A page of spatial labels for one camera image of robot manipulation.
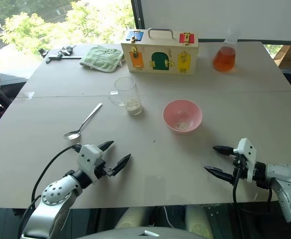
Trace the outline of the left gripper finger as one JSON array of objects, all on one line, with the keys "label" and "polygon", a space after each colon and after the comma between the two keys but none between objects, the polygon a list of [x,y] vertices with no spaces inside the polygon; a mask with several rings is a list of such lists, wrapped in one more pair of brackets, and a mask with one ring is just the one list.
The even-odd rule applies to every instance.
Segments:
[{"label": "left gripper finger", "polygon": [[105,152],[113,143],[114,143],[114,141],[113,140],[110,140],[110,141],[106,141],[104,143],[99,144],[97,147],[101,151]]},{"label": "left gripper finger", "polygon": [[131,154],[124,156],[118,163],[115,168],[113,168],[112,176],[117,175],[128,163],[130,160]]}]

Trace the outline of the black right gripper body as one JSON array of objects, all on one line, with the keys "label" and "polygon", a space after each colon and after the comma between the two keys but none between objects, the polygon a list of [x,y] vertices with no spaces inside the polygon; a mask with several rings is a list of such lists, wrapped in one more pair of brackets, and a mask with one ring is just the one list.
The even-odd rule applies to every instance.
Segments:
[{"label": "black right gripper body", "polygon": [[233,150],[234,160],[234,171],[233,171],[233,185],[238,183],[239,179],[246,179],[247,178],[247,171],[248,171],[248,165],[247,165],[247,158],[245,155],[238,152],[237,149]]}]

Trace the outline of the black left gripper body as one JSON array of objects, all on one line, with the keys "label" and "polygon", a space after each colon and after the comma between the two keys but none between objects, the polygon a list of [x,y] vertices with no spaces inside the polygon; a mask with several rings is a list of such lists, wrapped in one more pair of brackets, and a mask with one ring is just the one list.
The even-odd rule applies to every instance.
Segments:
[{"label": "black left gripper body", "polygon": [[94,174],[97,179],[104,176],[113,176],[114,171],[111,168],[106,168],[106,162],[102,159],[97,159],[95,162]]}]

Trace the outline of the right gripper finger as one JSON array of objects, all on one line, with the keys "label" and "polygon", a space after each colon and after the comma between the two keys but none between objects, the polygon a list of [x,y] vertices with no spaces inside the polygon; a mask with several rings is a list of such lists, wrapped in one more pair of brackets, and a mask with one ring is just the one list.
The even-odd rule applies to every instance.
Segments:
[{"label": "right gripper finger", "polygon": [[213,176],[215,176],[223,181],[229,182],[230,184],[233,184],[235,181],[234,176],[232,176],[231,174],[228,174],[226,172],[223,172],[219,168],[212,167],[212,166],[204,166],[204,169],[206,171],[208,171],[210,174],[212,174]]},{"label": "right gripper finger", "polygon": [[234,148],[229,147],[229,146],[223,146],[223,145],[216,145],[212,147],[216,152],[225,155],[225,156],[230,156],[230,155],[235,155],[234,153]]}]

